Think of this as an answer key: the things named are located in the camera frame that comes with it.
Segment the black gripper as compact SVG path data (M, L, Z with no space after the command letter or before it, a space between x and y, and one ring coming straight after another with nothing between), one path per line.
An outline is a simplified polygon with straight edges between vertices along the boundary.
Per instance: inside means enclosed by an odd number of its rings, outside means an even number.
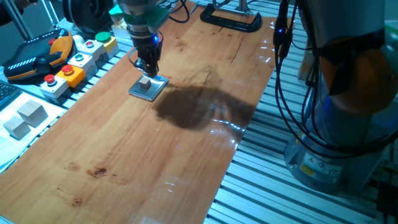
M151 34L146 38L132 38L139 57L135 61L135 67L143 73L148 73L151 78L154 78L159 71L158 61L161 56L163 40L164 36L161 32Z

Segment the person hand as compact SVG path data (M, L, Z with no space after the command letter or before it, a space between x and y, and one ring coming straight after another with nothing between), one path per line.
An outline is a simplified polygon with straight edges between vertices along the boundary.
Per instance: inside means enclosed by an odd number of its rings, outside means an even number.
M24 9L31 4L36 4L38 0L14 0L14 4L19 8L19 9Z

